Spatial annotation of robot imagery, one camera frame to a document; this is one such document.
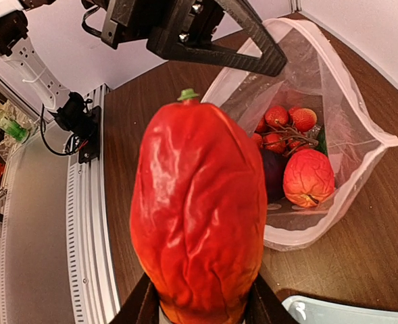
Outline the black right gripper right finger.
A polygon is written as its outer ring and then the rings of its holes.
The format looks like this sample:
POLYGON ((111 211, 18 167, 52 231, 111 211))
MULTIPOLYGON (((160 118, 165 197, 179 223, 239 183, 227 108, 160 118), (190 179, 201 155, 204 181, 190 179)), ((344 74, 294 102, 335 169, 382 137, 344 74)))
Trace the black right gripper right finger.
POLYGON ((246 324, 298 324, 275 293, 258 274, 249 291, 245 307, 246 324))

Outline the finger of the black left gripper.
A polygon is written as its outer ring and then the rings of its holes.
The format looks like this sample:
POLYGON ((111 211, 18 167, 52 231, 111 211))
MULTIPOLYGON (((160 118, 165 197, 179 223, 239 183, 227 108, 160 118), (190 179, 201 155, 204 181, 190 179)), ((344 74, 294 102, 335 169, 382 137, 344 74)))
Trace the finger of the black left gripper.
POLYGON ((217 64, 270 77, 278 76, 287 64, 287 57, 249 2, 226 0, 216 3, 243 29, 261 53, 259 57, 254 57, 223 48, 218 51, 217 64))
POLYGON ((146 47, 149 51, 166 60, 186 61, 218 65, 218 51, 227 47, 215 45, 209 41, 202 42, 190 32, 160 32, 151 35, 146 47))

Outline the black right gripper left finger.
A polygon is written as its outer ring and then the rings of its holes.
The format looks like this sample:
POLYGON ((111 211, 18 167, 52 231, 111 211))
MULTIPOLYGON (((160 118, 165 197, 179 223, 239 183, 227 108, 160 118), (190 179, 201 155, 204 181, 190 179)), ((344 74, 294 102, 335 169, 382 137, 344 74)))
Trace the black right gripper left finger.
POLYGON ((146 273, 131 291, 110 324, 158 324, 159 296, 146 273))

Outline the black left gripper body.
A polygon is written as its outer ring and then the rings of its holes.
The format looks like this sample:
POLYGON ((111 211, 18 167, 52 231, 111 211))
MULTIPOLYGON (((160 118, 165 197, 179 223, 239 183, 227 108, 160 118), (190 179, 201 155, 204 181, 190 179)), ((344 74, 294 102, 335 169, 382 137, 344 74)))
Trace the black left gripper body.
POLYGON ((224 10, 216 1, 108 1, 100 39, 113 49, 146 40, 148 50, 171 53, 175 45, 209 46, 224 10))

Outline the red peach bunch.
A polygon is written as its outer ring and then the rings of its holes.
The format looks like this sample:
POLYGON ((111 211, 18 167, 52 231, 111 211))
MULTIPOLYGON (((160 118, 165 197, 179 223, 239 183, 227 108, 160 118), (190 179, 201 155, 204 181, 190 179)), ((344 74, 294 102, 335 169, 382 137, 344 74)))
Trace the red peach bunch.
POLYGON ((299 106, 289 110, 281 105, 269 106, 260 119, 252 139, 259 149, 290 157, 303 149, 315 149, 319 141, 309 135, 318 122, 316 113, 299 106))

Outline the clear zip top bag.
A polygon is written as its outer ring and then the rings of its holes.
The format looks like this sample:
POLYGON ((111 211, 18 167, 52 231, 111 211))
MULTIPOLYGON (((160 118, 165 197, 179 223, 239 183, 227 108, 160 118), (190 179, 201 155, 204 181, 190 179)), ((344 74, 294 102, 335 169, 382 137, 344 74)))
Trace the clear zip top bag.
POLYGON ((312 148, 328 157, 334 192, 308 209, 285 198, 271 203, 264 233, 268 248, 297 250, 313 244, 345 215, 385 151, 398 146, 398 137, 373 122, 355 80, 314 23, 273 18, 264 26, 287 57, 282 72, 267 77, 225 68, 203 100, 227 112, 248 134, 269 107, 316 113, 308 136, 312 148))

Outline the dark purple eggplant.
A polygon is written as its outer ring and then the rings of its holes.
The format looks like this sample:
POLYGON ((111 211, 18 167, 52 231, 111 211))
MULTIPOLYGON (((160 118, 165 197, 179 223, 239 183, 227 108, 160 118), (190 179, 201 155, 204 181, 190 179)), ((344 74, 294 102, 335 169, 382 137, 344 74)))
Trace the dark purple eggplant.
POLYGON ((261 148, 268 204, 284 197, 283 178, 288 159, 273 151, 261 148))

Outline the orange red pepper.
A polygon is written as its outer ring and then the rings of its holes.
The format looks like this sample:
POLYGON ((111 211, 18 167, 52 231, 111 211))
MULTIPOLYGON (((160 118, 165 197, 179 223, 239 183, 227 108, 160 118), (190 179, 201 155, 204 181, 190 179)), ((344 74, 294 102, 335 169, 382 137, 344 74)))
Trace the orange red pepper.
POLYGON ((264 251, 256 143, 192 89, 152 117, 130 207, 139 262, 173 323, 241 323, 264 251))

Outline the red tomato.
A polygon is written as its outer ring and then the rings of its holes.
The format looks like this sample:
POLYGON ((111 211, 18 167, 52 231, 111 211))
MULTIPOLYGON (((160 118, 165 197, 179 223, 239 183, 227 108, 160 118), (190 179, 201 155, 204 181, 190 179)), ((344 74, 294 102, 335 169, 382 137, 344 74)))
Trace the red tomato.
POLYGON ((296 152, 285 168, 283 190, 293 204, 317 207, 335 191, 334 171, 328 157, 314 149, 296 152))

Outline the green cucumber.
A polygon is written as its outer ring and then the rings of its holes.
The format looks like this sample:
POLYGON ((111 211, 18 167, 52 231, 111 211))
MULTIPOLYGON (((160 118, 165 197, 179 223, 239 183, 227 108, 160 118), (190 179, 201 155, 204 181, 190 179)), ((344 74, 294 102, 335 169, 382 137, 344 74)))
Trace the green cucumber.
POLYGON ((322 126, 320 128, 320 131, 316 137, 316 140, 318 141, 318 145, 316 146, 316 150, 321 152, 322 154, 328 156, 328 149, 326 145, 326 132, 325 132, 325 127, 322 126))

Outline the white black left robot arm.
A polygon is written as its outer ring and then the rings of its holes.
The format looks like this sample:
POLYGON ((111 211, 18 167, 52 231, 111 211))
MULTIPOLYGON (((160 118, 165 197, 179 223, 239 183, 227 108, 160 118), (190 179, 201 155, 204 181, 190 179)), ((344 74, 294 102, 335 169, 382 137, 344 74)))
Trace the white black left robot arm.
MULTIPOLYGON (((88 163, 101 152, 101 108, 64 87, 38 56, 28 37, 25 13, 42 1, 0 1, 0 59, 12 66, 38 95, 42 110, 71 133, 65 156, 88 163)), ((287 57, 247 1, 84 1, 86 15, 105 11, 101 30, 83 29, 116 49, 120 43, 146 40, 147 49, 166 60, 219 65, 278 76, 287 57), (259 57, 212 43, 224 15, 229 15, 257 45, 259 57)))

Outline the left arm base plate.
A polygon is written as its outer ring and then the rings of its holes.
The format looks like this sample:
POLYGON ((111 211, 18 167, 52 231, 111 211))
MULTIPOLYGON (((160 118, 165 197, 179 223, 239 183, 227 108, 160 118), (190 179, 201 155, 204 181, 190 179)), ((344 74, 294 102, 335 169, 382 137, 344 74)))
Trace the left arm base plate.
POLYGON ((91 110, 91 119, 94 121, 96 128, 93 134, 87 140, 87 143, 78 152, 79 164, 90 163, 94 159, 98 159, 101 152, 101 114, 100 106, 95 106, 91 110))

